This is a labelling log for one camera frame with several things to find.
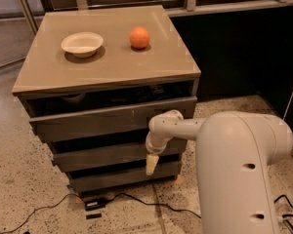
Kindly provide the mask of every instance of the speckled floor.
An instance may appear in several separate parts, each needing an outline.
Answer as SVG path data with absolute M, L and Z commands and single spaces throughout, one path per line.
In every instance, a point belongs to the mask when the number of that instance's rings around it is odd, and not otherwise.
M 52 154 L 30 130 L 28 116 L 11 95 L 21 65 L 0 71 L 0 233 L 20 226 L 37 208 L 52 206 L 71 191 L 68 180 L 51 164 Z M 235 97 L 200 102 L 195 117 L 208 117 L 224 110 L 274 114 L 260 97 Z M 272 196 L 286 194 L 293 201 L 293 152 L 269 170 Z M 195 177 L 194 142 L 188 143 L 183 167 L 177 180 L 161 181 L 111 191 L 107 197 L 126 192 L 147 203 L 166 203 L 176 209 L 200 214 Z M 278 213 L 287 213 L 284 201 L 276 205 Z M 119 197 L 104 209 L 95 211 L 101 218 L 85 218 L 83 204 L 68 197 L 53 209 L 35 213 L 14 233 L 202 233 L 201 221 L 190 213 L 175 213 L 166 208 L 145 206 Z M 280 224 L 281 233 L 291 233 Z

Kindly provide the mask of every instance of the drawer front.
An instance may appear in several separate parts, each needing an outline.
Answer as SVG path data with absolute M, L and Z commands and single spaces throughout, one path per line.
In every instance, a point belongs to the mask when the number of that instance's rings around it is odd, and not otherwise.
M 107 109 L 36 117 L 30 120 L 33 131 L 43 142 L 94 137 L 147 128 L 151 117 L 177 109 L 186 118 L 193 116 L 196 97 L 173 98 Z
M 187 141 L 174 138 L 168 142 L 163 155 L 183 153 Z M 64 173 L 144 160 L 148 152 L 145 143 L 127 143 L 101 148 L 61 153 L 54 161 Z
M 181 169 L 181 162 L 159 164 L 153 175 L 146 175 L 146 168 L 136 168 L 118 173 L 105 175 L 91 175 L 70 179 L 69 183 L 75 192 L 100 190 L 118 185 L 132 184 L 168 176 L 177 176 Z

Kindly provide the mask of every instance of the drawer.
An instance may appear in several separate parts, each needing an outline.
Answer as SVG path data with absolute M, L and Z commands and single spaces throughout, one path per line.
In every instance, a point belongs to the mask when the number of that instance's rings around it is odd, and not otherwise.
M 162 155 L 182 154 L 186 145 L 186 140 L 173 138 L 168 142 Z M 147 154 L 144 142 L 132 142 L 55 154 L 54 161 L 59 169 L 66 173 L 145 160 Z
M 74 94 L 27 95 L 21 98 L 31 118 L 56 116 L 121 105 L 187 98 L 196 95 L 193 80 L 149 86 L 106 87 L 98 91 L 74 91 Z
M 147 128 L 151 117 L 177 109 L 193 116 L 196 97 L 172 98 L 30 119 L 42 142 L 93 137 Z
M 77 193 L 102 190 L 118 185 L 177 176 L 180 172 L 181 165 L 182 163 L 180 161 L 159 164 L 153 175 L 146 175 L 146 167 L 139 167 L 104 175 L 90 175 L 82 176 L 80 178 L 72 178 L 69 180 L 69 183 Z

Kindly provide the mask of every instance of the wire on floor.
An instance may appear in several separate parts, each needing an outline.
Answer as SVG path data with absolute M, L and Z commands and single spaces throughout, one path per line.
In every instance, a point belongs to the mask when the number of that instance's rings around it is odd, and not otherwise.
M 40 211 L 40 210 L 43 210 L 43 209 L 52 209 L 52 208 L 55 208 L 55 207 L 57 207 L 61 202 L 63 202 L 67 197 L 70 197 L 70 196 L 74 196 L 74 197 L 77 197 L 77 198 L 79 198 L 79 199 L 81 199 L 82 201 L 83 201 L 83 203 L 85 204 L 85 206 L 87 205 L 87 204 L 89 204 L 90 202 L 93 202 L 93 201 L 89 201 L 89 202 L 85 202 L 83 199 L 82 199 L 82 197 L 80 197 L 79 195 L 77 195 L 77 194 L 74 194 L 74 193 L 69 193 L 69 194 L 66 194 L 57 204 L 55 204 L 55 205 L 53 205 L 53 206 L 46 206 L 46 207 L 40 207 L 40 208 L 37 208 L 37 209 L 35 209 L 28 217 L 27 217 L 27 219 L 20 225 L 20 226 L 18 226 L 17 228 L 15 228 L 15 229 L 13 229 L 13 230 L 10 230 L 10 231 L 4 231 L 4 232 L 0 232 L 0 234 L 7 234 L 7 233 L 13 233 L 13 232 L 15 232 L 15 231 L 17 231 L 17 230 L 19 230 L 20 228 L 22 228 L 26 223 L 28 223 L 28 221 L 29 221 L 29 219 L 34 215 L 34 214 L 36 214 L 38 211 Z M 147 206 L 162 206 L 162 207 L 166 207 L 166 208 L 168 208 L 169 210 L 171 210 L 171 211 L 173 211 L 173 212 L 178 212 L 178 213 L 180 213 L 180 212 L 189 212 L 189 213 L 191 213 L 191 214 L 193 214 L 193 215 L 195 215 L 195 216 L 197 216 L 198 218 L 201 218 L 201 216 L 200 215 L 198 215 L 198 214 L 196 214 L 196 213 L 194 213 L 194 212 L 192 212 L 192 211 L 190 211 L 190 210 L 186 210 L 186 209 L 174 209 L 174 208 L 172 208 L 172 207 L 170 207 L 169 205 L 167 205 L 167 204 L 163 204 L 163 203 L 146 203 L 146 202 L 144 202 L 144 201 L 142 201 L 142 200 L 140 200 L 140 199 L 138 199 L 138 198 L 136 198 L 136 197 L 134 197 L 134 196 L 132 196 L 132 195 L 129 195 L 129 194 L 127 194 L 127 193 L 119 193 L 119 194 L 117 194 L 114 198 L 112 198 L 112 199 L 101 199 L 101 201 L 103 202 L 103 205 L 105 206 L 106 204 L 108 204 L 108 203 L 110 203 L 110 202 L 112 202 L 112 201 L 114 201 L 116 198 L 118 198 L 119 196 L 126 196 L 126 197 L 129 197 L 129 198 L 131 198 L 131 199 L 133 199 L 133 200 L 136 200 L 136 201 L 138 201 L 138 202 L 140 202 L 140 203 L 142 203 L 142 204 L 145 204 L 145 205 L 147 205 Z M 97 218 L 97 217 L 100 217 L 101 215 L 98 215 L 98 214 L 96 214 L 96 217 L 89 217 L 89 219 L 91 219 L 91 218 Z
M 289 204 L 289 206 L 293 209 L 293 205 L 291 204 L 290 200 L 288 199 L 288 197 L 286 195 L 280 195 L 279 197 L 277 197 L 274 200 L 274 203 L 278 202 L 281 198 L 285 198 L 287 203 Z M 289 217 L 293 217 L 293 214 L 283 214 L 282 218 L 285 219 L 284 221 L 286 222 L 287 226 L 289 227 L 289 229 L 291 230 L 291 232 L 293 233 L 293 225 L 292 223 L 288 220 Z
M 4 232 L 0 232 L 0 234 L 6 234 L 6 233 L 13 233 L 15 231 L 17 231 L 18 229 L 22 228 L 28 221 L 29 219 L 35 214 L 37 213 L 38 211 L 40 210 L 43 210 L 43 209 L 52 209 L 52 208 L 55 208 L 57 207 L 61 202 L 63 202 L 67 197 L 70 197 L 70 196 L 74 196 L 74 197 L 77 197 L 79 199 L 81 199 L 83 201 L 83 199 L 77 195 L 77 194 L 74 194 L 74 193 L 69 193 L 69 194 L 66 194 L 56 205 L 53 205 L 53 206 L 46 206 L 46 207 L 40 207 L 40 208 L 37 208 L 35 209 L 28 217 L 27 219 L 17 228 L 15 228 L 14 230 L 10 230 L 10 231 L 4 231 Z
M 200 216 L 199 214 L 196 214 L 196 213 L 193 212 L 193 211 L 190 211 L 190 210 L 187 210 L 187 209 L 174 209 L 174 208 L 172 208 L 171 206 L 169 206 L 169 205 L 167 205 L 167 204 L 163 204 L 163 203 L 146 203 L 146 202 L 142 201 L 141 199 L 138 199 L 138 198 L 136 198 L 136 197 L 134 197 L 134 196 L 132 196 L 132 195 L 129 195 L 129 194 L 127 194 L 127 193 L 119 193 L 119 194 L 117 194 L 114 198 L 112 198 L 112 199 L 110 199 L 110 200 L 107 200 L 107 203 L 110 203 L 110 202 L 114 201 L 116 198 L 118 198 L 118 197 L 120 197 L 120 196 L 126 196 L 126 197 L 131 198 L 131 199 L 133 199 L 133 200 L 136 200 L 136 201 L 138 201 L 138 202 L 140 202 L 140 203 L 142 203 L 142 204 L 144 204 L 144 205 L 146 205 L 146 206 L 160 206 L 160 207 L 166 207 L 166 208 L 168 208 L 169 210 L 171 210 L 171 211 L 173 211 L 173 212 L 177 212 L 177 213 L 188 212 L 188 213 L 191 213 L 191 214 L 195 215 L 195 216 L 198 217 L 198 218 L 201 218 L 201 216 Z

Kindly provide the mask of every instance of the black cable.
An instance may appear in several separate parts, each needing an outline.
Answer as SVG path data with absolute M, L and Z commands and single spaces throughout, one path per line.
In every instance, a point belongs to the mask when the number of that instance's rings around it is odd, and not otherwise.
M 119 193 L 114 198 L 112 198 L 110 200 L 107 200 L 107 203 L 110 203 L 110 202 L 114 201 L 116 198 L 118 198 L 119 196 L 122 196 L 122 195 L 123 196 L 126 196 L 128 198 L 131 198 L 133 200 L 136 200 L 136 201 L 138 201 L 138 202 L 140 202 L 140 203 L 142 203 L 142 204 L 144 204 L 146 206 L 161 206 L 161 207 L 166 207 L 166 208 L 168 208 L 169 210 L 171 210 L 173 212 L 177 212 L 177 213 L 180 213 L 180 212 L 189 212 L 189 213 L 197 216 L 198 218 L 202 218 L 200 215 L 194 213 L 193 211 L 190 211 L 190 210 L 187 210 L 187 209 L 174 209 L 171 206 L 169 206 L 167 204 L 163 204 L 163 203 L 146 203 L 146 202 L 144 202 L 144 201 L 142 201 L 142 200 L 140 200 L 140 199 L 138 199 L 138 198 L 136 198 L 136 197 L 134 197 L 132 195 L 129 195 L 127 193 Z
M 293 232 L 293 225 L 292 225 L 292 223 L 290 223 L 289 220 L 285 220 L 285 222 L 288 224 L 288 226 L 290 227 L 291 231 Z
M 74 194 L 74 193 L 66 194 L 56 205 L 47 206 L 47 207 L 40 207 L 40 208 L 35 209 L 19 227 L 15 228 L 14 230 L 0 232 L 0 234 L 13 233 L 13 232 L 17 231 L 18 229 L 22 228 L 36 212 L 38 212 L 40 210 L 43 210 L 43 209 L 52 209 L 52 208 L 55 208 L 56 206 L 58 206 L 61 202 L 63 202 L 69 196 L 75 196 L 75 197 L 77 197 L 77 198 L 79 198 L 79 199 L 81 199 L 83 201 L 83 199 L 79 195 L 77 195 L 77 194 Z
M 280 195 L 278 196 L 275 200 L 274 203 L 278 202 L 281 198 L 285 198 L 287 203 L 290 205 L 290 207 L 293 209 L 293 205 L 291 204 L 290 200 L 288 199 L 288 197 L 286 195 Z M 293 214 L 284 214 L 282 217 L 293 217 Z

